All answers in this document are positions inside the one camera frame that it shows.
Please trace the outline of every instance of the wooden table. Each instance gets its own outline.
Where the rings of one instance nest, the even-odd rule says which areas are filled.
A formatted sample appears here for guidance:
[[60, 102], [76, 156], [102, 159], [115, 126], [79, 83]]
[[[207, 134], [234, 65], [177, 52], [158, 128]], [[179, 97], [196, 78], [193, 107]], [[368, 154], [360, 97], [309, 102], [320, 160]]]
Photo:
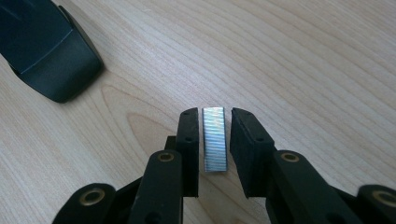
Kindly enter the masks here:
[[[396, 189], [394, 0], [54, 1], [81, 24], [105, 72], [59, 105], [0, 60], [0, 223], [51, 223], [77, 189], [119, 189], [175, 134], [185, 109], [254, 113], [277, 148], [337, 188]], [[185, 223], [269, 223], [233, 159], [186, 199]]]

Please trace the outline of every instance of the light wooden surface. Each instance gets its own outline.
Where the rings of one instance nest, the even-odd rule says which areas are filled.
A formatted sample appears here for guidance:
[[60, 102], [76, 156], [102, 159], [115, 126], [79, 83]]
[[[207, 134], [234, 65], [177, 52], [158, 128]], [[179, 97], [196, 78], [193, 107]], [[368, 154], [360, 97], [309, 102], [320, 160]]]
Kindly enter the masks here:
[[[254, 113], [277, 148], [332, 185], [396, 189], [394, 0], [54, 1], [85, 29], [106, 71], [58, 105], [0, 59], [0, 223], [51, 223], [77, 189], [141, 176], [179, 113]], [[232, 157], [186, 199], [185, 223], [269, 223]]]

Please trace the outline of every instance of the metal staple strip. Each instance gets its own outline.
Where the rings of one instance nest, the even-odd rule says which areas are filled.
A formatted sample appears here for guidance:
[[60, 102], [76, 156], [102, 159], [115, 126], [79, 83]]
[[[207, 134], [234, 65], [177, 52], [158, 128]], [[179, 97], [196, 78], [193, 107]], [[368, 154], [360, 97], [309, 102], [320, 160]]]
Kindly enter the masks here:
[[227, 171], [224, 108], [203, 108], [203, 123], [205, 171]]

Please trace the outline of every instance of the black stapler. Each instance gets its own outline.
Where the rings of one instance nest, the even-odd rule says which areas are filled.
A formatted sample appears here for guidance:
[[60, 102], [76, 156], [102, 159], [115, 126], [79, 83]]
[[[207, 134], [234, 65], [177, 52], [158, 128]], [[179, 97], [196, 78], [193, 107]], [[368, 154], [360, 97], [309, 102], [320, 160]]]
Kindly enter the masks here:
[[65, 103], [103, 63], [78, 23], [50, 0], [0, 0], [0, 53], [27, 85]]

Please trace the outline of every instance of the screw hole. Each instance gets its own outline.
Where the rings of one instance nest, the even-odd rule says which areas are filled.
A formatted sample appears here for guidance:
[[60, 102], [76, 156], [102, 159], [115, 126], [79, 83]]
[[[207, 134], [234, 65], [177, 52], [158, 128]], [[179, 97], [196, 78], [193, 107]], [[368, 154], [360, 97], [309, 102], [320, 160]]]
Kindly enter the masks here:
[[390, 207], [396, 207], [396, 196], [387, 191], [375, 190], [373, 191], [373, 197], [382, 204]]
[[344, 218], [341, 217], [341, 216], [338, 215], [338, 214], [333, 214], [333, 213], [331, 213], [331, 214], [328, 214], [328, 215], [326, 216], [326, 218], [327, 218], [327, 220], [329, 220], [329, 222], [332, 223], [332, 224], [345, 224], [345, 223], [346, 223], [346, 221], [344, 220]]
[[147, 224], [158, 224], [161, 222], [161, 215], [157, 212], [151, 212], [146, 215], [145, 221]]
[[300, 158], [292, 153], [289, 152], [285, 152], [282, 155], [280, 155], [280, 157], [284, 160], [284, 161], [289, 161], [289, 162], [297, 162], [300, 160]]
[[105, 191], [102, 189], [90, 189], [83, 193], [79, 202], [84, 206], [91, 206], [99, 203], [105, 198]]
[[158, 155], [158, 160], [160, 161], [172, 161], [174, 159], [174, 155], [172, 153], [164, 152]]

